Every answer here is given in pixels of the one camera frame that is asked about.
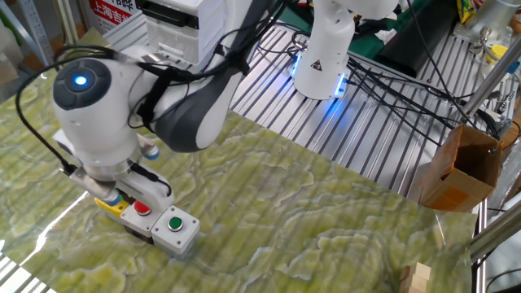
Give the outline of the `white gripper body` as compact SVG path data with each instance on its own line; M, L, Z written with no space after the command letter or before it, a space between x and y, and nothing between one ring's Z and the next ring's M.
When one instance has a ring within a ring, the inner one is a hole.
M69 178L104 203L115 203L121 192L160 211L173 202L167 180L141 164L143 158L157 159L159 147L136 131L119 129L90 137L59 129L53 139L80 163Z

